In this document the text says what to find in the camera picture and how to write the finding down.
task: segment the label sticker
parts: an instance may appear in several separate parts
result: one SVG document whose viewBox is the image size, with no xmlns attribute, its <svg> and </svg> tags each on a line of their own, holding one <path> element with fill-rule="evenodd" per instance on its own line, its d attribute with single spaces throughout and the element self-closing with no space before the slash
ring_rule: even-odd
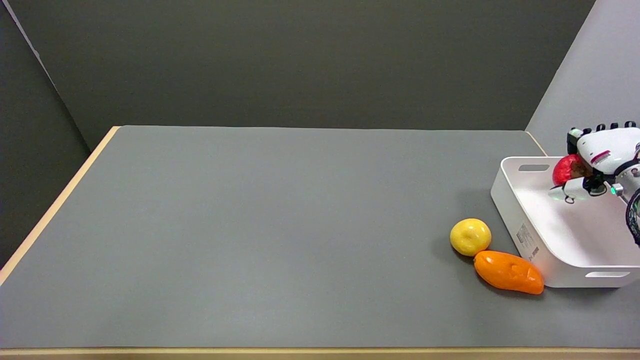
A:
<svg viewBox="0 0 640 360">
<path fill-rule="evenodd" d="M 536 241 L 533 239 L 531 233 L 529 232 L 529 229 L 524 223 L 522 224 L 522 226 L 520 226 L 520 230 L 518 230 L 516 237 L 522 245 L 521 249 L 526 250 L 527 259 L 529 261 L 533 260 L 533 258 L 536 257 L 536 254 L 540 251 L 540 248 L 536 244 Z"/>
</svg>

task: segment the light gray wall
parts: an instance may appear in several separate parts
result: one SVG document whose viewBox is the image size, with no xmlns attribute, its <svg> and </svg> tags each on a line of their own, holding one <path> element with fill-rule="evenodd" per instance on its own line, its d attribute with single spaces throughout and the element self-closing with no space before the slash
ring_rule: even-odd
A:
<svg viewBox="0 0 640 360">
<path fill-rule="evenodd" d="M 60 98 L 0 5 L 0 267 L 87 154 Z"/>
<path fill-rule="evenodd" d="M 550 155 L 566 155 L 566 132 L 640 124 L 640 1 L 598 0 L 527 126 Z"/>
<path fill-rule="evenodd" d="M 10 0 L 90 146 L 119 124 L 524 129 L 590 0 Z"/>
</svg>

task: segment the white plastic basket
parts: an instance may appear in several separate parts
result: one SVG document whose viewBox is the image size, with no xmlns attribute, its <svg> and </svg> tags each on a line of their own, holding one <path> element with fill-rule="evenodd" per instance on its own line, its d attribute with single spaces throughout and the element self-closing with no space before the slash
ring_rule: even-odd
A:
<svg viewBox="0 0 640 360">
<path fill-rule="evenodd" d="M 640 249 L 625 203 L 606 193 L 575 204 L 551 199 L 561 158 L 502 160 L 491 197 L 520 255 L 552 288 L 619 288 L 640 278 Z"/>
</svg>

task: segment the dark gray wall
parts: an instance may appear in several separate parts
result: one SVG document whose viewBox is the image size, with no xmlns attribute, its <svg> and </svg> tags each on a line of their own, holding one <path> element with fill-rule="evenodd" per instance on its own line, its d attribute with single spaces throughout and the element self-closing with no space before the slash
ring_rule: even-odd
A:
<svg viewBox="0 0 640 360">
<path fill-rule="evenodd" d="M 82 134 L 524 129 L 594 0 L 11 0 Z"/>
<path fill-rule="evenodd" d="M 0 267 L 88 151 L 60 98 L 0 5 Z"/>
</svg>

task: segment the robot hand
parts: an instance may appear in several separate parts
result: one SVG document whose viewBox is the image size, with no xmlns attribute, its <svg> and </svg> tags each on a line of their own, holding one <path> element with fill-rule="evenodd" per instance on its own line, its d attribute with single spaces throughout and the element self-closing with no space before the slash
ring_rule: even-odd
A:
<svg viewBox="0 0 640 360">
<path fill-rule="evenodd" d="M 588 177 L 578 177 L 551 188 L 548 191 L 548 195 L 555 200 L 564 200 L 569 204 L 573 204 L 576 200 L 585 200 L 607 192 L 607 187 L 603 183 L 595 188 L 592 187 L 591 183 L 592 181 Z"/>
<path fill-rule="evenodd" d="M 636 244 L 640 246 L 640 227 L 637 224 L 640 205 L 640 129 L 627 121 L 625 127 L 617 123 L 606 129 L 605 124 L 591 129 L 571 129 L 567 133 L 567 153 L 577 154 L 591 174 L 568 180 L 549 190 L 554 199 L 573 204 L 576 200 L 599 196 L 607 191 L 620 196 L 627 203 L 625 219 Z"/>
</svg>

